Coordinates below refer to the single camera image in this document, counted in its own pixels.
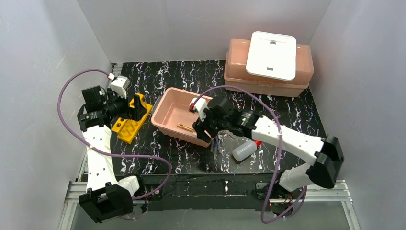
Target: wooden handle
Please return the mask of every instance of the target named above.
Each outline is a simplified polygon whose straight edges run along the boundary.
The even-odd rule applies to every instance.
[[[178,127],[181,128],[181,129],[184,129],[186,131],[192,132],[192,133],[194,132],[194,129],[192,127],[186,126],[186,125],[181,124],[181,123],[178,123]]]

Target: marble tabletop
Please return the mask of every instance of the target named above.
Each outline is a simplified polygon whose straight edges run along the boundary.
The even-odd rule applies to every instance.
[[[135,92],[144,94],[149,104],[155,104],[166,89],[175,87],[200,93],[216,85],[224,85],[224,61],[170,61],[124,63],[121,75],[129,77],[129,95]],[[210,92],[208,96],[222,95],[230,98],[240,109],[250,108],[271,115],[257,102],[240,92],[224,89]],[[277,115],[281,125],[312,136],[325,137],[325,131],[317,113],[309,89],[297,98],[256,95]],[[210,147],[196,146],[186,141],[162,134],[151,124],[151,115],[139,130],[131,144],[118,140],[113,133],[111,149],[117,154],[146,154],[167,159],[175,174],[213,174],[213,173],[272,173],[276,163],[276,147],[262,143],[260,148],[244,161],[238,163],[227,149],[226,140],[217,153]],[[302,164],[296,156],[282,152],[280,170],[290,169]],[[166,174],[165,163],[153,159],[114,158],[115,174]]]

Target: yellow block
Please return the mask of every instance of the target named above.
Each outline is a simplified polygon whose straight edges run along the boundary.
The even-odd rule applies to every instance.
[[[139,93],[137,94],[140,96],[141,104],[144,106],[144,108],[147,109],[147,112],[144,114],[141,120],[135,121],[119,117],[114,126],[112,127],[112,131],[117,133],[117,138],[127,142],[128,144],[131,144],[134,137],[140,130],[142,124],[145,122],[149,113],[152,110],[152,105],[144,102],[143,100],[144,96]],[[130,108],[134,108],[134,98],[130,102]]]

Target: gray wall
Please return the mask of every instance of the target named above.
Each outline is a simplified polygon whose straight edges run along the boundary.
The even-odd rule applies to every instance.
[[[302,208],[285,222],[278,220],[265,225],[261,222],[260,212],[254,210],[192,209],[150,212],[135,222],[116,218],[95,224],[78,207],[72,230],[350,230],[341,202],[308,202]]]
[[[405,37],[405,1],[333,0],[310,41],[311,90],[363,229],[406,226]]]
[[[85,152],[57,117],[59,91],[74,73],[110,64],[75,0],[3,0],[0,31],[1,229],[57,229]],[[104,76],[89,74],[64,97],[76,131],[80,90],[98,84]]]
[[[78,0],[111,62],[225,59],[254,31],[308,44],[331,0]]]

